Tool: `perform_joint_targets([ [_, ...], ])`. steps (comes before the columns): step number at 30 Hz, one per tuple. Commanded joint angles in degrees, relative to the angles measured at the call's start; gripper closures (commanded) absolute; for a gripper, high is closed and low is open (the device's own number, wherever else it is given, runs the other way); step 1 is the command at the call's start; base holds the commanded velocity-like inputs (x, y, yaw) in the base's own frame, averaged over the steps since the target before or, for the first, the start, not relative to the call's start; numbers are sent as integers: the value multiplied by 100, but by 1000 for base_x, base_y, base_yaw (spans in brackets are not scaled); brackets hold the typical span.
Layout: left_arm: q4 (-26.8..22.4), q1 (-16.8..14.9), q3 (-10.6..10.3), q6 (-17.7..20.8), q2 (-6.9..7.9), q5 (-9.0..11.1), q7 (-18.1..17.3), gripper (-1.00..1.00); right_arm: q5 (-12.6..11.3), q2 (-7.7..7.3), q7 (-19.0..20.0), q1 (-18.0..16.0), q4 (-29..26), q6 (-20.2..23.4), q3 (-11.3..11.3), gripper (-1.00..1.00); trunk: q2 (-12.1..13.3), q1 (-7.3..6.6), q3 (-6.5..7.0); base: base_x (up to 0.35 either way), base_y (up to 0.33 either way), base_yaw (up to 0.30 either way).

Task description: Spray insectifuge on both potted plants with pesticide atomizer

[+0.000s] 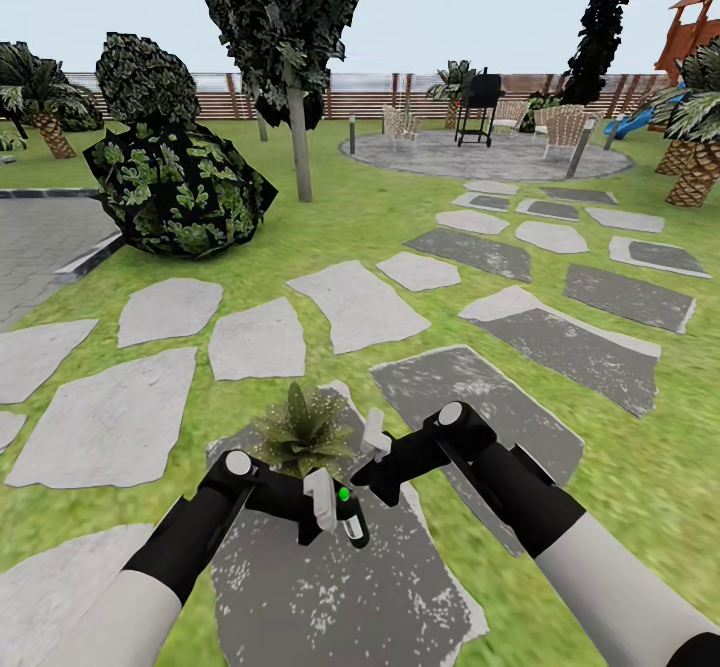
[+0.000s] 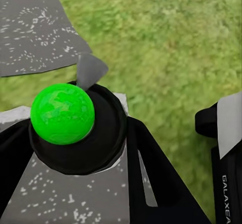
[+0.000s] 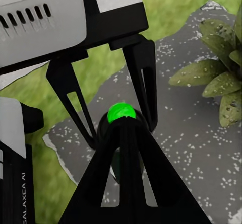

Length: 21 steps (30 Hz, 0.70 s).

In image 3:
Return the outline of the insectifuge atomizer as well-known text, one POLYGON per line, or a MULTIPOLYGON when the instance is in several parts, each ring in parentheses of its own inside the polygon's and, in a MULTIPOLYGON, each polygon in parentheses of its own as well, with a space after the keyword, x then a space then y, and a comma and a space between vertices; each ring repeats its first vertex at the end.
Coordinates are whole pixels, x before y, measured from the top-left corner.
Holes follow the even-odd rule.
MULTIPOLYGON (((139 111, 137 111, 127 103, 116 103, 110 108, 108 112, 106 112, 102 116, 102 118, 99 121, 97 129, 97 138, 99 143, 101 142, 103 136, 105 135, 108 129, 108 124, 124 116, 140 120, 145 124, 145 126, 149 130, 149 126, 147 124, 145 117, 139 111)), ((139 150, 138 155, 140 161, 141 175, 143 175, 145 166, 139 150)), ((117 184, 120 184, 120 152, 117 150, 114 150, 113 160, 110 166, 110 172, 114 180, 117 182, 117 184)))

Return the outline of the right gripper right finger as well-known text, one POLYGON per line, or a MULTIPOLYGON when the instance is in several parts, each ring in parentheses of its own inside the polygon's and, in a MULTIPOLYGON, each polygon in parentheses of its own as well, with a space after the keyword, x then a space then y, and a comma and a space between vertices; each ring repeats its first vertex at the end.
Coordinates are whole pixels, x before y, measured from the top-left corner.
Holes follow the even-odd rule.
POLYGON ((126 120, 133 224, 212 224, 145 124, 126 120), (158 207, 146 204, 138 150, 158 207))

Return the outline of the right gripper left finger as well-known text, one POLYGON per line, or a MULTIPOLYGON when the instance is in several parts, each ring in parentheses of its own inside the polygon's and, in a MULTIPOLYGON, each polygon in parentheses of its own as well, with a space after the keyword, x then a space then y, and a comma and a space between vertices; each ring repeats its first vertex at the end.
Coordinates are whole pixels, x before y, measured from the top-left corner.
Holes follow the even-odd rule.
POLYGON ((108 124, 58 224, 133 224, 127 117, 108 124), (119 206, 101 207, 114 150, 120 152, 119 206))

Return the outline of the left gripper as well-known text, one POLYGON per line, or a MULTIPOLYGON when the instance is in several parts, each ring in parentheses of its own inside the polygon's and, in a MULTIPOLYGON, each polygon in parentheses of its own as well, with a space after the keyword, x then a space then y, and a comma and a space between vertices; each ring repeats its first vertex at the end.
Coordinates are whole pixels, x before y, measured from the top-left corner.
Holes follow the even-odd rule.
POLYGON ((96 0, 84 0, 87 37, 81 44, 29 61, 0 68, 0 76, 42 62, 49 62, 46 78, 64 105, 71 119, 92 150, 99 146, 87 107, 74 74, 72 63, 88 58, 87 49, 109 43, 110 50, 122 48, 137 99, 149 126, 154 132, 157 123, 157 90, 155 42, 146 39, 141 31, 149 28, 143 3, 116 10, 99 12, 96 0), (92 137, 85 130, 67 94, 76 92, 92 137))

